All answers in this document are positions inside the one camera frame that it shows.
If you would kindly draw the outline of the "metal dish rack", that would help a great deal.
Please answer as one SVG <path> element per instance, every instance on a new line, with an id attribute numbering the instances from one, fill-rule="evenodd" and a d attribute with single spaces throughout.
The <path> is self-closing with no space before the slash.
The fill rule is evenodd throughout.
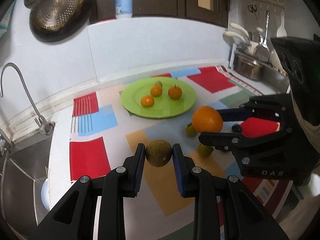
<path id="1" fill-rule="evenodd" d="M 289 79 L 271 64 L 261 62 L 244 53 L 240 44 L 234 43 L 229 57 L 229 68 L 243 77 L 257 82 L 266 82 L 277 87 L 289 85 Z"/>

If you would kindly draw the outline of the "black frying pan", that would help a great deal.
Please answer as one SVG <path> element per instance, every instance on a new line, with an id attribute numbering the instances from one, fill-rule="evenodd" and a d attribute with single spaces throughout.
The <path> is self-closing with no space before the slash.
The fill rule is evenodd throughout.
<path id="1" fill-rule="evenodd" d="M 71 21 L 68 22 L 64 28 L 54 32 L 45 33 L 36 29 L 31 24 L 29 15 L 29 26 L 33 36 L 42 42 L 57 42 L 73 35 L 84 25 L 84 23 L 90 17 L 95 1 L 96 0 L 84 0 L 83 5 L 80 8 L 80 13 L 76 15 L 74 18 L 72 18 Z"/>

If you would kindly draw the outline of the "small tan fruit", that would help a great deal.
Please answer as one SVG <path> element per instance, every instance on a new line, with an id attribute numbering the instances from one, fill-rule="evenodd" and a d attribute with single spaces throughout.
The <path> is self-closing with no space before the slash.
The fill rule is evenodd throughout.
<path id="1" fill-rule="evenodd" d="M 161 81 L 157 81 L 156 83 L 155 83 L 155 86 L 158 86 L 158 87 L 163 87 L 163 84 L 161 83 Z"/>

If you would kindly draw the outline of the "small orange mandarin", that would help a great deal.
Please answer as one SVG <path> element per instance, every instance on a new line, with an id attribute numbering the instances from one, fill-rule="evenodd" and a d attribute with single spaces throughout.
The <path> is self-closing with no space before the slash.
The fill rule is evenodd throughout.
<path id="1" fill-rule="evenodd" d="M 146 95 L 146 96 L 141 98 L 140 104 L 143 107 L 152 107 L 155 104 L 154 97 L 151 96 L 151 95 Z"/>

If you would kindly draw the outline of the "white rice paddle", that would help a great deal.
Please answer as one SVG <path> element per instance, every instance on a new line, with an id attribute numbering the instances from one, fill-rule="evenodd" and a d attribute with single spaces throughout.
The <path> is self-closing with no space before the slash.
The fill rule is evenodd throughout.
<path id="1" fill-rule="evenodd" d="M 280 15 L 280 26 L 277 29 L 276 37 L 287 37 L 287 31 L 285 29 L 285 14 L 283 11 Z"/>

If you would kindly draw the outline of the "blue white pump bottle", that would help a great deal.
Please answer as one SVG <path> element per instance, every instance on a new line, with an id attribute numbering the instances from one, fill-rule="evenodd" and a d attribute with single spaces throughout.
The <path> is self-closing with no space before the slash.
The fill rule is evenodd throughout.
<path id="1" fill-rule="evenodd" d="M 133 15 L 133 0 L 115 0 L 116 19 L 131 18 Z"/>

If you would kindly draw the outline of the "brownish green round fruit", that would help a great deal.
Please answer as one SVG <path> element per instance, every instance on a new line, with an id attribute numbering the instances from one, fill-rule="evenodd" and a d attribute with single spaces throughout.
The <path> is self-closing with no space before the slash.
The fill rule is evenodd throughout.
<path id="1" fill-rule="evenodd" d="M 146 146 L 146 159 L 154 167 L 163 167 L 171 159 L 172 146 L 163 139 L 153 140 Z"/>

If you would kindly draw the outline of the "metal perforated colander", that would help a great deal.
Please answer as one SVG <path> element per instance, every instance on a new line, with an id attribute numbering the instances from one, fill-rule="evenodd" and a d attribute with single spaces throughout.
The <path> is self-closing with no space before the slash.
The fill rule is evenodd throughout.
<path id="1" fill-rule="evenodd" d="M 30 22 L 38 30 L 49 33 L 61 30 L 80 13 L 84 0 L 44 0 L 30 13 Z"/>

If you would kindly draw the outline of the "colourful patchwork table mat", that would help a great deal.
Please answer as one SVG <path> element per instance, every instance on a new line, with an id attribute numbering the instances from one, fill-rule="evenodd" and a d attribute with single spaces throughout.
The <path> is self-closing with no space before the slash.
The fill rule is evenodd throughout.
<path id="1" fill-rule="evenodd" d="M 143 143 L 159 158 L 146 160 L 137 197 L 124 199 L 126 238 L 192 239 L 194 200 L 180 196 L 169 148 L 180 144 L 184 155 L 216 177 L 239 177 L 233 155 L 205 150 L 188 135 L 187 124 L 201 106 L 235 108 L 260 93 L 217 66 L 170 72 L 76 98 L 71 181 L 106 175 Z"/>

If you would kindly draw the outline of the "oval orange mandarin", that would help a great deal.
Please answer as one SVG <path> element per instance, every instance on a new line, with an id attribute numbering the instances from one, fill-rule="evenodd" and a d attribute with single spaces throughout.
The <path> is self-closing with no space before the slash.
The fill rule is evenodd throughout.
<path id="1" fill-rule="evenodd" d="M 150 89 L 150 94 L 154 97 L 159 97 L 162 95 L 162 93 L 163 93 L 163 89 L 161 86 L 153 86 Z"/>

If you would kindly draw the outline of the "green plastic plate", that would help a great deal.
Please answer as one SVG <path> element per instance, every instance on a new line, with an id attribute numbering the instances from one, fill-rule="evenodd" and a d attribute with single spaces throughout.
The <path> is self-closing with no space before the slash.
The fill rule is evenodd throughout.
<path id="1" fill-rule="evenodd" d="M 150 94 L 150 89 L 157 81 L 163 84 L 163 93 L 154 97 L 155 104 L 152 107 L 143 107 L 140 104 L 142 97 Z M 173 100 L 168 96 L 168 89 L 178 86 L 182 90 L 180 99 Z M 164 119 L 181 115 L 189 111 L 195 104 L 197 95 L 195 90 L 187 83 L 172 77 L 150 77 L 140 79 L 128 85 L 120 94 L 123 107 L 130 113 L 151 119 Z"/>

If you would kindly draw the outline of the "yellow green fruit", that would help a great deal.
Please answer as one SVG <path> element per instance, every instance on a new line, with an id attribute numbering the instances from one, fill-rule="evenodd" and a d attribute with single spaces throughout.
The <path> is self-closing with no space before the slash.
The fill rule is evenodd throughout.
<path id="1" fill-rule="evenodd" d="M 212 154 L 213 150 L 214 148 L 212 146 L 206 146 L 203 144 L 199 144 L 197 148 L 197 152 L 201 158 L 208 158 Z"/>

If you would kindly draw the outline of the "black scissors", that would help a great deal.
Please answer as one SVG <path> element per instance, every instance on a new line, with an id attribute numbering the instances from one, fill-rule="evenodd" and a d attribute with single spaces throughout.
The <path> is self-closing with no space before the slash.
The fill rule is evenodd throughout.
<path id="1" fill-rule="evenodd" d="M 257 8 L 257 6 L 256 6 L 254 3 L 248 5 L 248 6 L 247 6 L 247 9 L 248 9 L 248 11 L 249 11 L 251 14 L 254 15 L 254 17 L 255 17 L 255 19 L 256 19 L 257 21 L 260 20 L 260 14 L 259 14 L 259 12 L 258 12 L 258 8 Z"/>

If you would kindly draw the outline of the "large orange with stem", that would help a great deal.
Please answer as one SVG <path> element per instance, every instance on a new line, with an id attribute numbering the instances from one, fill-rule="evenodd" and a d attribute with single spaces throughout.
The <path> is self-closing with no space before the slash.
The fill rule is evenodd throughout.
<path id="1" fill-rule="evenodd" d="M 168 89 L 168 96 L 173 99 L 177 100 L 180 99 L 182 96 L 182 90 L 180 87 L 174 85 Z"/>

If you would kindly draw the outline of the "round orange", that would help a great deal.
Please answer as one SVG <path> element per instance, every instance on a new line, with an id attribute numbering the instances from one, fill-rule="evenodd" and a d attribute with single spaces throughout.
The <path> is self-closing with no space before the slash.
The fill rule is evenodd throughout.
<path id="1" fill-rule="evenodd" d="M 223 128 L 221 115 L 210 106 L 199 107 L 192 116 L 192 125 L 198 133 L 219 133 Z"/>

